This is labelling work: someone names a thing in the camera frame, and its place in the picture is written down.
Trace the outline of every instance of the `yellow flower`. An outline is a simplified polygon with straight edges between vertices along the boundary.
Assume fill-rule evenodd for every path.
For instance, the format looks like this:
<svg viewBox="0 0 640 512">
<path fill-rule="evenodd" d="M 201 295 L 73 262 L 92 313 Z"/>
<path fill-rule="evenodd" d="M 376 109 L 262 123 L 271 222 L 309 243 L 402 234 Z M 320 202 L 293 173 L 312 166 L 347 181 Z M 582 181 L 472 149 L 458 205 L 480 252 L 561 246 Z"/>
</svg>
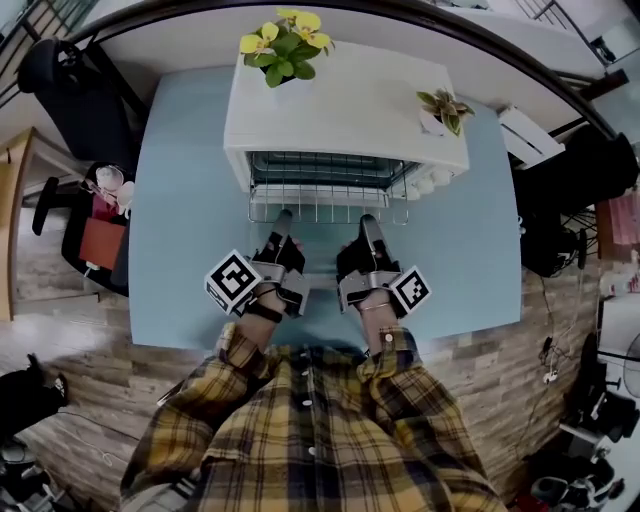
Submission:
<svg viewBox="0 0 640 512">
<path fill-rule="evenodd" d="M 269 48 L 271 41 L 278 36 L 278 27 L 275 23 L 267 21 L 262 25 L 262 37 L 257 34 L 247 34 L 240 39 L 240 52 L 262 53 Z"/>
<path fill-rule="evenodd" d="M 286 18 L 289 22 L 289 25 L 293 25 L 293 23 L 296 21 L 296 16 L 298 16 L 301 11 L 299 11 L 298 9 L 285 9 L 284 7 L 277 7 L 276 12 L 278 13 L 278 16 Z"/>
<path fill-rule="evenodd" d="M 324 48 L 331 42 L 331 38 L 327 34 L 318 32 L 321 25 L 320 16 L 312 12 L 299 12 L 296 16 L 298 34 L 304 41 L 316 48 Z"/>
</svg>

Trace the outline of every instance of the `wire rack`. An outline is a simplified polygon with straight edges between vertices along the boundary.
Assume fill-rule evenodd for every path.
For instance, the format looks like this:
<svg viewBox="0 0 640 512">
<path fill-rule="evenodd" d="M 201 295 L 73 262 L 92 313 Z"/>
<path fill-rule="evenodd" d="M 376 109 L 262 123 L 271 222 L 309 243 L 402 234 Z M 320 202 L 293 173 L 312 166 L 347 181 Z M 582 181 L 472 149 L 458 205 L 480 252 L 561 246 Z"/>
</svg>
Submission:
<svg viewBox="0 0 640 512">
<path fill-rule="evenodd" d="M 290 151 L 249 153 L 249 220 L 272 223 L 281 209 L 294 222 L 355 224 L 365 213 L 407 224 L 407 176 L 419 164 L 387 158 Z"/>
</svg>

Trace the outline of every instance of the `potted plant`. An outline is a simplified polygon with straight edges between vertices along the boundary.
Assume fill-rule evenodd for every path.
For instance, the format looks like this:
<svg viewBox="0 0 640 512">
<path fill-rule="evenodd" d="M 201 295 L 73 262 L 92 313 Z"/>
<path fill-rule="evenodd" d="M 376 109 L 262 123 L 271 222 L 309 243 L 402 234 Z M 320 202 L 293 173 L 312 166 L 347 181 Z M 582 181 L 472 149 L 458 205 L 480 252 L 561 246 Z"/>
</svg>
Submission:
<svg viewBox="0 0 640 512">
<path fill-rule="evenodd" d="M 444 135 L 446 128 L 459 137 L 464 119 L 476 114 L 469 105 L 455 101 L 453 95 L 444 89 L 438 89 L 435 94 L 421 91 L 416 94 L 424 102 L 420 109 L 420 123 L 433 135 Z"/>
<path fill-rule="evenodd" d="M 327 34 L 318 32 L 322 21 L 317 14 L 297 9 L 277 9 L 277 12 L 281 20 L 268 21 L 240 40 L 244 64 L 260 68 L 271 88 L 296 78 L 313 79 L 316 72 L 308 61 L 322 50 L 329 55 L 328 46 L 333 45 Z"/>
</svg>

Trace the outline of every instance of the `fan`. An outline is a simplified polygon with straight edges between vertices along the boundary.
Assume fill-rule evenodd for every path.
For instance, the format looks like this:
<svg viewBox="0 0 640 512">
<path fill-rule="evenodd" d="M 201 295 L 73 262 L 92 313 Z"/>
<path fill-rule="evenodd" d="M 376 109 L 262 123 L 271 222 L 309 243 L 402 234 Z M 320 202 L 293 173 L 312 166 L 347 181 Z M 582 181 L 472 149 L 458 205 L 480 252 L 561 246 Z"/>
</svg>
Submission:
<svg viewBox="0 0 640 512">
<path fill-rule="evenodd" d="M 601 350 L 598 350 L 598 354 L 624 360 L 624 371 L 622 373 L 624 385 L 632 396 L 640 398 L 640 334 L 636 336 L 629 346 L 626 356 Z"/>
</svg>

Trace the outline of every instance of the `wrist strap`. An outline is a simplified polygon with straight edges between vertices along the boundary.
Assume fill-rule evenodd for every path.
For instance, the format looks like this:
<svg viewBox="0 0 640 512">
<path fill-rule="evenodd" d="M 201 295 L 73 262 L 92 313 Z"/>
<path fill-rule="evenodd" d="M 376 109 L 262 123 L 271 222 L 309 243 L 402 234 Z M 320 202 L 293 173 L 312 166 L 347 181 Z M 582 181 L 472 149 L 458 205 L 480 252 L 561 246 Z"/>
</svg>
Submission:
<svg viewBox="0 0 640 512">
<path fill-rule="evenodd" d="M 269 309 L 256 301 L 249 302 L 249 304 L 244 307 L 242 314 L 246 315 L 247 313 L 261 316 L 262 318 L 266 318 L 267 320 L 271 320 L 277 324 L 282 321 L 282 314 L 274 311 L 273 309 Z"/>
</svg>

